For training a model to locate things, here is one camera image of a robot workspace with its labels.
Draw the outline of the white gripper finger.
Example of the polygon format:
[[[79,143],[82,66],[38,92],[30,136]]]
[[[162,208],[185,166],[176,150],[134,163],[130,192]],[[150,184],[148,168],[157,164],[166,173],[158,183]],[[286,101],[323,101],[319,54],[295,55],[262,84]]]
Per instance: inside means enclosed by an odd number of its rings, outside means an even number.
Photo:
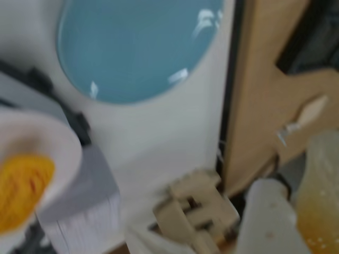
[[[168,199],[153,209],[161,235],[196,253],[220,253],[240,221],[231,201],[219,193],[220,182],[214,170],[195,170],[172,182]]]
[[[296,224],[287,187],[276,179],[256,180],[247,193],[238,253],[310,253]]]

